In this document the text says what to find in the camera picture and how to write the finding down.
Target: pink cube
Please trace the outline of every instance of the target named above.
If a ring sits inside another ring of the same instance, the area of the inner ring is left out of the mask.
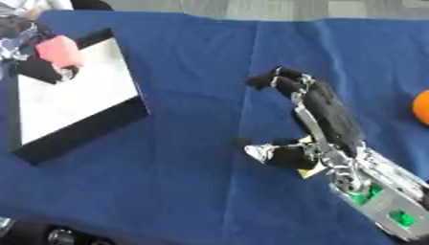
[[[35,46],[41,58],[59,68],[83,65],[83,57],[76,42],[65,35],[58,35]]]

